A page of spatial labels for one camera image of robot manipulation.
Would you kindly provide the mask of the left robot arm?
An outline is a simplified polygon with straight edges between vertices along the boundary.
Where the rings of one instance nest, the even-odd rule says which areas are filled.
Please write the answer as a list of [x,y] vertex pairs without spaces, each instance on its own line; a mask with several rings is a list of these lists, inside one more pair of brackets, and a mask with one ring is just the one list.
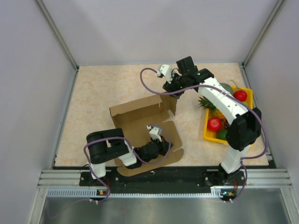
[[87,144],[83,150],[91,171],[90,180],[96,185],[103,184],[106,179],[106,162],[116,158],[120,159],[128,169],[136,169],[143,164],[155,165],[157,163],[152,160],[160,155],[163,158],[159,162],[163,161],[173,146],[170,136],[167,135],[168,140],[166,140],[162,135],[164,129],[158,125],[148,125],[147,129],[150,141],[141,147],[133,147],[124,137],[121,128],[87,135]]

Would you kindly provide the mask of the brown cardboard box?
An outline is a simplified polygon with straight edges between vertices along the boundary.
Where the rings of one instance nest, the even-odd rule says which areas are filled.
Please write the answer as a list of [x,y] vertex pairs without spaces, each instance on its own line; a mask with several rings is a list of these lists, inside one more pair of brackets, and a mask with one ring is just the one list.
[[134,176],[159,167],[173,164],[182,159],[184,150],[178,131],[173,121],[168,121],[170,114],[175,114],[177,99],[167,95],[154,95],[141,98],[110,108],[110,115],[115,127],[121,128],[125,138],[129,140],[133,147],[141,147],[150,141],[147,125],[158,125],[164,129],[162,135],[168,140],[167,135],[173,143],[173,147],[166,158],[162,155],[153,159],[155,165],[143,164],[136,169],[128,169],[122,161],[116,158],[114,161],[118,165],[117,171],[123,176]]

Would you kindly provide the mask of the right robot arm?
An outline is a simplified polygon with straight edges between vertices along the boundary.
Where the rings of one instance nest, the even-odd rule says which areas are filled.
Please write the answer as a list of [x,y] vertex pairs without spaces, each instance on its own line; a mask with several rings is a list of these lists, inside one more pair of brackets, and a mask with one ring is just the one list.
[[228,151],[218,168],[219,181],[228,185],[239,172],[247,151],[261,135],[261,111],[256,107],[251,109],[233,97],[210,70],[199,70],[191,56],[177,61],[176,64],[178,72],[174,72],[167,64],[159,67],[157,76],[166,80],[163,89],[176,98],[186,90],[194,89],[204,99],[209,100],[228,121]]

